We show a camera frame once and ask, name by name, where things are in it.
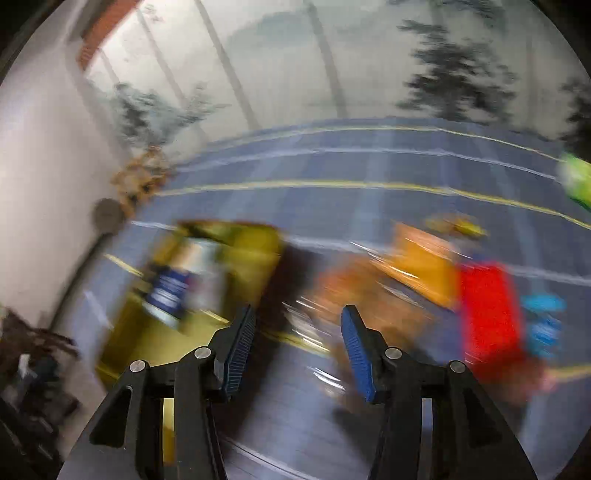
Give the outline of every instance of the metal screw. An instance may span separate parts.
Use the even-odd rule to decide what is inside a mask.
[[[452,372],[455,372],[457,374],[462,374],[466,371],[466,365],[457,360],[454,360],[451,364],[449,364],[449,368],[452,369]]]
[[[143,360],[136,360],[135,362],[131,362],[129,369],[133,373],[141,372],[144,368],[146,368],[146,362]]]
[[[386,350],[386,356],[390,360],[397,360],[402,357],[402,350],[396,347],[390,347]]]
[[[197,350],[195,350],[195,358],[207,358],[211,354],[212,351],[206,346],[200,346]]]

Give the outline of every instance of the red box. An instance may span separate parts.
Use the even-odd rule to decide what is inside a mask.
[[[465,360],[480,381],[495,382],[524,357],[513,284],[496,263],[460,268]]]

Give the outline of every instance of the red brick wall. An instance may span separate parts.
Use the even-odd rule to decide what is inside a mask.
[[[117,24],[139,3],[139,0],[114,0],[85,35],[78,54],[78,64],[86,70],[96,50]]]

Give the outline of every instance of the blue floor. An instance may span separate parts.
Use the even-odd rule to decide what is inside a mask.
[[[421,227],[429,215],[458,210],[475,216],[489,231],[486,249],[507,265],[520,294],[552,292],[565,299],[557,363],[585,364],[591,362],[586,316],[591,307],[591,214],[569,200],[554,178],[560,151],[555,142],[441,120],[363,119],[259,132],[214,144],[182,165],[164,195],[138,212],[108,254],[140,269],[152,246],[178,220],[223,218],[275,225],[288,242],[330,258],[347,250],[348,242],[385,248],[393,222]],[[287,180],[291,183],[279,183]],[[340,182],[321,187],[314,184],[319,180]],[[347,185],[349,180],[356,183]],[[364,182],[371,188],[364,188]],[[244,183],[248,188],[227,185]],[[507,200],[551,212],[508,205]],[[66,320],[89,362],[96,359],[107,322],[116,317],[133,278],[104,258]],[[442,362],[461,356],[457,319],[440,319],[440,324],[446,328],[425,337],[425,350]],[[261,458],[314,478],[367,475],[369,459],[332,417],[335,407],[325,405],[306,371],[312,362],[325,360],[309,357],[281,346],[259,398],[264,407],[252,407],[240,437],[233,438],[228,461],[243,462],[233,478],[296,475],[270,469]],[[295,389],[293,394],[285,395],[278,386],[282,382]],[[283,398],[272,404],[272,392]],[[591,380],[563,384],[531,403],[519,437],[540,478],[552,478],[572,455],[591,423],[589,405]],[[271,429],[265,418],[281,420],[291,432],[296,422],[301,431],[282,443],[281,429]],[[330,447],[318,447],[323,442]],[[248,456],[250,450],[258,457]],[[337,458],[348,460],[335,465]]]

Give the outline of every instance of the tree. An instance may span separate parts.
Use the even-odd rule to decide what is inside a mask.
[[[199,122],[225,106],[213,105],[204,90],[203,85],[197,85],[188,108],[182,111],[169,105],[153,90],[144,93],[128,83],[118,83],[111,100],[116,126],[123,138],[135,147],[170,143],[182,127]]]
[[[469,121],[470,110],[480,110],[492,120],[509,122],[506,111],[515,93],[505,87],[516,75],[498,58],[486,43],[469,39],[464,44],[449,41],[449,32],[439,25],[405,20],[400,30],[422,36],[413,56],[427,66],[415,73],[406,85],[410,97],[399,102],[400,108],[429,109],[430,113],[456,121]]]
[[[505,28],[505,10],[494,0],[429,0],[435,7],[457,11],[470,11],[479,17],[488,28]],[[408,0],[388,0],[390,5],[400,5]]]
[[[591,86],[577,79],[569,79],[561,90],[572,95],[571,114],[566,121],[571,125],[560,139],[578,157],[591,161]]]

